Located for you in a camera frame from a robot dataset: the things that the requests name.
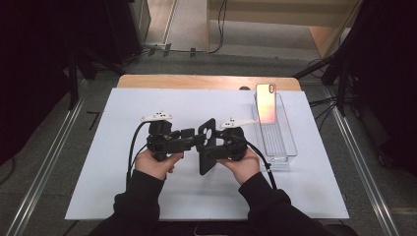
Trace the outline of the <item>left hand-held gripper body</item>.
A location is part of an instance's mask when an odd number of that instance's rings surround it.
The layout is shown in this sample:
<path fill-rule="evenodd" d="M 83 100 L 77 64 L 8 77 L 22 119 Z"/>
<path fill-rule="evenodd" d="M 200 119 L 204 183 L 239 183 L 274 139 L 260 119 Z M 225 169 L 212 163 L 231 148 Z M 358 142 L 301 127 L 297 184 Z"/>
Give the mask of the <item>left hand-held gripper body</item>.
<path fill-rule="evenodd" d="M 149 123 L 149 135 L 147 137 L 147 149 L 152 152 L 152 157 L 157 161 L 165 160 L 169 153 L 182 152 L 179 131 L 172 132 L 171 114 L 163 111 L 142 118 L 143 123 Z"/>

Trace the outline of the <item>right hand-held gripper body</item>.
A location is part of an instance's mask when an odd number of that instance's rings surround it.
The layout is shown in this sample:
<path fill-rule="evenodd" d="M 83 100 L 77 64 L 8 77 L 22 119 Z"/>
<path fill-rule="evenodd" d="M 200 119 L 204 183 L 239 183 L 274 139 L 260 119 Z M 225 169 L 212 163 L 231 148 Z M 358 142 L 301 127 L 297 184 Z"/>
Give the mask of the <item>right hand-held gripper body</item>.
<path fill-rule="evenodd" d="M 228 158 L 234 161 L 241 160 L 247 150 L 247 141 L 242 129 L 243 126 L 256 123 L 254 119 L 230 118 L 220 125 L 223 145 L 229 151 Z"/>

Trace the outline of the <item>black phone case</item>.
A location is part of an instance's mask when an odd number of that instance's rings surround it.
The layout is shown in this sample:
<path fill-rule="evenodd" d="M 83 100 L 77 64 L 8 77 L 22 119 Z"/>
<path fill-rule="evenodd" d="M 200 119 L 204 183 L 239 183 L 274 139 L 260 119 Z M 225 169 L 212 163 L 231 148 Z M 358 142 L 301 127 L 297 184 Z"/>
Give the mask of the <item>black phone case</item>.
<path fill-rule="evenodd" d="M 207 174 L 216 164 L 214 159 L 208 158 L 207 148 L 216 145 L 215 140 L 215 120 L 213 118 L 207 120 L 198 129 L 198 137 L 200 139 L 197 145 L 199 153 L 199 172 L 202 176 Z"/>

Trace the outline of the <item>clear plastic bin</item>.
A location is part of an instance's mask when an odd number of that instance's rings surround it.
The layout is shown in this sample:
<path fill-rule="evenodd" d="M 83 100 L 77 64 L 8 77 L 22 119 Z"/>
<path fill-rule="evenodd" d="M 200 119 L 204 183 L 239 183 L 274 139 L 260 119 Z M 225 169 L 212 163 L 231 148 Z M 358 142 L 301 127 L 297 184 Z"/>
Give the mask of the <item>clear plastic bin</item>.
<path fill-rule="evenodd" d="M 253 105 L 258 149 L 272 168 L 288 165 L 298 154 L 285 107 L 279 93 L 275 95 L 275 120 L 260 123 L 258 109 Z"/>

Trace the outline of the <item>iridescent phone case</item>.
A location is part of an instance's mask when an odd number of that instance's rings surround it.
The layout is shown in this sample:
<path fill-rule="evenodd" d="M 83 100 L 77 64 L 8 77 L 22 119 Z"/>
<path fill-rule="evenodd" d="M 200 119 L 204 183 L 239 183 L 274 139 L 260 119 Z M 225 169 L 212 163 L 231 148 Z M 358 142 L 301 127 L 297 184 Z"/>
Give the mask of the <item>iridescent phone case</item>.
<path fill-rule="evenodd" d="M 256 105 L 261 124 L 275 121 L 275 84 L 256 85 Z"/>

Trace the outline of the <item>person's right hand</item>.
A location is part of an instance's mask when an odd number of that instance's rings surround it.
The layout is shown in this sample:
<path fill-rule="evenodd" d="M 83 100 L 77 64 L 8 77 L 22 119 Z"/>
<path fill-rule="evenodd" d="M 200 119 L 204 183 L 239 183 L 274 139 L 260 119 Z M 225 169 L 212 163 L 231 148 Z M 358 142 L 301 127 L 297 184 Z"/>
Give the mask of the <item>person's right hand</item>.
<path fill-rule="evenodd" d="M 239 161 L 220 159 L 218 163 L 229 169 L 240 185 L 260 172 L 259 157 L 250 148 L 246 150 L 244 157 Z"/>

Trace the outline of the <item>person's left hand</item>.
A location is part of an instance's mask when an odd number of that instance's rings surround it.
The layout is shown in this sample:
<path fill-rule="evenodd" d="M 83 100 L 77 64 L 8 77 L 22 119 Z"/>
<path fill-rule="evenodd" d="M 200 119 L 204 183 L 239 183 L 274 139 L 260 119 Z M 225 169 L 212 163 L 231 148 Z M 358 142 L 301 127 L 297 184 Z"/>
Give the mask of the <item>person's left hand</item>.
<path fill-rule="evenodd" d="M 135 169 L 146 173 L 158 180 L 165 180 L 168 173 L 172 173 L 175 164 L 182 159 L 184 154 L 173 153 L 168 155 L 164 160 L 157 161 L 150 150 L 139 153 L 135 160 Z"/>

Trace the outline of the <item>wooden table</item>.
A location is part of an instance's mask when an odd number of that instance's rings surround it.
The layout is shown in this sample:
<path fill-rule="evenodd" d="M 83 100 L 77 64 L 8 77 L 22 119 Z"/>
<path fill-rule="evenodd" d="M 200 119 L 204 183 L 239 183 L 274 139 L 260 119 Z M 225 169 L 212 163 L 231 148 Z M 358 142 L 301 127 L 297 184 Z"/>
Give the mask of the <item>wooden table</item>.
<path fill-rule="evenodd" d="M 118 88 L 148 89 L 255 89 L 257 84 L 275 84 L 278 90 L 300 91 L 295 78 L 203 76 L 203 75 L 124 75 Z"/>

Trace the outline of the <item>white board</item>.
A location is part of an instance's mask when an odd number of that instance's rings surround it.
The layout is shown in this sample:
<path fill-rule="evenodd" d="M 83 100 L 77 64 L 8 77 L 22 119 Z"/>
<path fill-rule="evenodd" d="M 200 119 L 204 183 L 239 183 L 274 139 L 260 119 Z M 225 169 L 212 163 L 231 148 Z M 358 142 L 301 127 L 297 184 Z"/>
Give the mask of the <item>white board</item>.
<path fill-rule="evenodd" d="M 116 88 L 105 106 L 81 177 L 70 202 L 70 219 L 285 221 L 343 219 L 348 211 L 302 91 L 281 94 L 297 154 L 270 174 L 259 164 L 256 128 L 244 126 L 247 152 L 239 161 L 219 159 L 199 171 L 196 150 L 172 151 L 162 161 L 147 149 L 142 119 L 158 111 L 175 130 L 209 119 L 250 118 L 249 90 Z M 274 179 L 273 185 L 268 178 Z"/>

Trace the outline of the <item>black stand legs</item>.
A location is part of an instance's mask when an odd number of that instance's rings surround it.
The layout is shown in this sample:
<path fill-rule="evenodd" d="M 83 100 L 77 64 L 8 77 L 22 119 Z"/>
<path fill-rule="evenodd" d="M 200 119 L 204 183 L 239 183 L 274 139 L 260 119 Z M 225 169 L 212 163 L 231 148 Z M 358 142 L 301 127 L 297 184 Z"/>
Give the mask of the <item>black stand legs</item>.
<path fill-rule="evenodd" d="M 70 110 L 75 108 L 77 102 L 81 98 L 77 72 L 80 71 L 87 80 L 94 80 L 97 75 L 97 70 L 93 66 L 92 62 L 101 64 L 106 69 L 109 69 L 119 76 L 126 75 L 126 72 L 122 68 L 116 66 L 108 60 L 105 60 L 93 50 L 88 48 L 72 48 L 68 56 Z"/>

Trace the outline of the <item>black tripod legs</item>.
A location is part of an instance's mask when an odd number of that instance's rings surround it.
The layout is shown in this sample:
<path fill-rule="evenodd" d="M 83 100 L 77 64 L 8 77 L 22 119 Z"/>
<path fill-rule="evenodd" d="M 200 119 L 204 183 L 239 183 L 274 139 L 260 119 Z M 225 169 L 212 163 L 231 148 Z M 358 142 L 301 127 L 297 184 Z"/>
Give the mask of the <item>black tripod legs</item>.
<path fill-rule="evenodd" d="M 344 102 L 347 89 L 349 61 L 345 58 L 344 52 L 341 49 L 336 50 L 329 57 L 321 59 L 317 63 L 294 74 L 293 78 L 300 80 L 301 78 L 322 69 L 322 67 L 326 67 L 326 70 L 321 77 L 324 86 L 331 86 L 335 80 L 338 80 L 336 107 L 340 114 L 345 116 Z"/>

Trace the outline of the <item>grey cabinet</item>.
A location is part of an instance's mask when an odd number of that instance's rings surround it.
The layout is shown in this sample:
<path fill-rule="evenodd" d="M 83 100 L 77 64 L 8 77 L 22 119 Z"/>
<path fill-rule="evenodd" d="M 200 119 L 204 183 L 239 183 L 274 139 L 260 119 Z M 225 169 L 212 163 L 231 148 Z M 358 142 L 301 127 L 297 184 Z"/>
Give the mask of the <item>grey cabinet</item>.
<path fill-rule="evenodd" d="M 144 46 L 151 23 L 149 2 L 148 0 L 128 0 L 128 5 L 140 46 Z"/>

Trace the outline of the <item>light wooden furniture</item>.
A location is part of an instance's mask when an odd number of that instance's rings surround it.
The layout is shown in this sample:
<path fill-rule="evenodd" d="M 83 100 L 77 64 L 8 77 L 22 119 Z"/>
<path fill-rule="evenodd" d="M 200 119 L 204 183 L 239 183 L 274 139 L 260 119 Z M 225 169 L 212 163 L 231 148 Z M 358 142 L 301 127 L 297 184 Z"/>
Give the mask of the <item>light wooden furniture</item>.
<path fill-rule="evenodd" d="M 322 58 L 353 25 L 363 0 L 227 0 L 232 22 L 307 26 Z"/>

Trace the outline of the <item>aluminium floor rail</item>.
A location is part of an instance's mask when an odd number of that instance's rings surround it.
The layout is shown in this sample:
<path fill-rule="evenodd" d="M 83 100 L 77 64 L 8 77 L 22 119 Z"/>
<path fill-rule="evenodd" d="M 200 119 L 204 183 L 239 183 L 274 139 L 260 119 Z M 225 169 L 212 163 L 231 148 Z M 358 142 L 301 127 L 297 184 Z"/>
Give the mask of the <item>aluminium floor rail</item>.
<path fill-rule="evenodd" d="M 61 150 L 74 126 L 74 123 L 84 104 L 85 98 L 81 96 L 75 103 L 72 110 L 66 113 L 65 119 L 56 134 L 47 155 L 42 161 L 28 191 L 24 194 L 23 199 L 18 207 L 14 219 L 5 234 L 5 236 L 22 236 L 29 219 L 38 203 L 38 200 L 46 186 L 51 172 L 59 158 Z"/>
<path fill-rule="evenodd" d="M 320 134 L 346 203 L 343 220 L 360 236 L 400 236 L 396 223 L 346 117 L 332 101 Z"/>

